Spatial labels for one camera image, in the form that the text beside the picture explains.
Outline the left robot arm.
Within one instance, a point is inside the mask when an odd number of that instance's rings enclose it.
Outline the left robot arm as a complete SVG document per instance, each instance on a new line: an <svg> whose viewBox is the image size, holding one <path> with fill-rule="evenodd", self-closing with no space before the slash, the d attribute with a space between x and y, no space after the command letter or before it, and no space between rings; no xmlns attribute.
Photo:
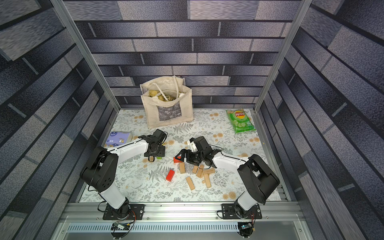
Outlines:
<svg viewBox="0 0 384 240"><path fill-rule="evenodd" d="M142 135L127 144L103 148L96 147L85 163L80 178L106 201L107 210L112 210L113 218L126 219L131 212L129 200L122 195L115 184L118 165L137 155L148 160L164 157L166 147L163 145L168 133L159 129L152 135Z"/></svg>

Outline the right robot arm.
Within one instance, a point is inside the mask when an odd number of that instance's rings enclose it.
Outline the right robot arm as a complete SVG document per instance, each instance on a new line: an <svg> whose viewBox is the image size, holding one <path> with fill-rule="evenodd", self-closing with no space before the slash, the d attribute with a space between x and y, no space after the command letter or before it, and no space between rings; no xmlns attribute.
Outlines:
<svg viewBox="0 0 384 240"><path fill-rule="evenodd" d="M264 160L256 154L248 158L223 153L213 149L205 137L191 138L189 149L182 149L175 159L199 167L204 163L209 168L224 169L237 174L246 188L231 205L232 217L246 219L257 204L265 204L268 197L280 184L280 180Z"/></svg>

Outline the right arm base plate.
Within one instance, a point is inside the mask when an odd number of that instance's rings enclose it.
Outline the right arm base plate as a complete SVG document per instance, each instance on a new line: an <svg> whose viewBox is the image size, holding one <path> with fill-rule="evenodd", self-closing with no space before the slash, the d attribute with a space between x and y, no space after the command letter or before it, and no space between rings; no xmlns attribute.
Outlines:
<svg viewBox="0 0 384 240"><path fill-rule="evenodd" d="M249 210L244 210L240 205L222 204L222 214L225 220L241 220L241 219L262 219L262 213L258 204L253 205Z"/></svg>

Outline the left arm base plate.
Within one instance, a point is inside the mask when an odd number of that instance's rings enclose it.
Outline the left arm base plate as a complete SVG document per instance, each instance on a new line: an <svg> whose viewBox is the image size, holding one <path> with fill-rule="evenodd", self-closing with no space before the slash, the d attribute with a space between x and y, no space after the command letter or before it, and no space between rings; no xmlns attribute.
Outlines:
<svg viewBox="0 0 384 240"><path fill-rule="evenodd" d="M128 221L128 220L142 220L144 210L144 204L125 204L119 209L112 208L109 204L106 205L106 209L103 211L103 220L114 221Z"/></svg>

